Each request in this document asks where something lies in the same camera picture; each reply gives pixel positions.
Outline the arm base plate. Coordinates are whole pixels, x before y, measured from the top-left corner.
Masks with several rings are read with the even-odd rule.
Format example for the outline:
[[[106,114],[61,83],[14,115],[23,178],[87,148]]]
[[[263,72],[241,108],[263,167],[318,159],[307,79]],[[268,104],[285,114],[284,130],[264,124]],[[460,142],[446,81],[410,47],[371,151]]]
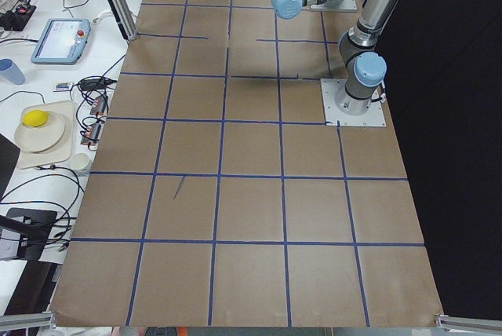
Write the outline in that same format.
[[[358,7],[355,0],[332,0],[324,4],[311,5],[311,10],[330,11],[337,13],[356,13]]]
[[[321,79],[327,126],[385,127],[380,94],[375,89],[367,100],[356,100],[345,92],[346,79]]]

